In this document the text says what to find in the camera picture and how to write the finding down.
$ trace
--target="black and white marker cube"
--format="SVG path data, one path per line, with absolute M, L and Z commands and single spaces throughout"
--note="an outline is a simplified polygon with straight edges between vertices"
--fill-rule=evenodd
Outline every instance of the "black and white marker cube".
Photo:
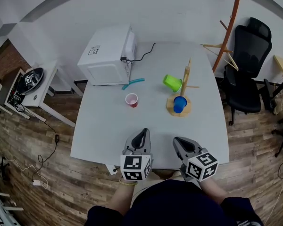
M 216 174 L 218 164 L 218 160 L 210 153 L 204 153 L 188 159 L 185 173 L 202 181 Z
M 151 168 L 150 155 L 121 155 L 121 172 L 125 180 L 145 180 Z

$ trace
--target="chair seat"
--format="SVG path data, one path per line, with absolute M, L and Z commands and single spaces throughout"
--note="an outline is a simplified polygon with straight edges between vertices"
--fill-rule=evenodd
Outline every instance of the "chair seat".
M 261 101 L 256 82 L 247 76 L 237 74 L 235 79 L 236 86 L 231 86 L 226 94 L 227 104 L 242 112 L 260 112 Z

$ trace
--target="blue cup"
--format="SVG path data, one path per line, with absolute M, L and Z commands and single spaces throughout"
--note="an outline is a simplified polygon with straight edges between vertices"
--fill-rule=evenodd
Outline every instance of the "blue cup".
M 177 96 L 174 99 L 174 107 L 173 110 L 175 113 L 183 112 L 183 109 L 188 104 L 187 100 L 183 96 Z

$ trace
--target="yellow bracelet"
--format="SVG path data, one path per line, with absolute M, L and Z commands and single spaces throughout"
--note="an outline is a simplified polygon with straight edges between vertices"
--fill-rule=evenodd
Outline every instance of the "yellow bracelet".
M 135 181 L 134 183 L 124 183 L 122 182 L 122 178 L 119 179 L 119 183 L 120 184 L 123 184 L 123 185 L 126 185 L 126 186 L 135 186 L 137 184 L 137 182 Z

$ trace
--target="red cup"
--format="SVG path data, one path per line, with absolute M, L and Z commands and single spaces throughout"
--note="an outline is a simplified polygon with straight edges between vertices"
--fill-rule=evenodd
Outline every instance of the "red cup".
M 130 93 L 126 96 L 125 101 L 128 105 L 130 105 L 131 107 L 135 108 L 137 107 L 137 95 L 134 93 Z

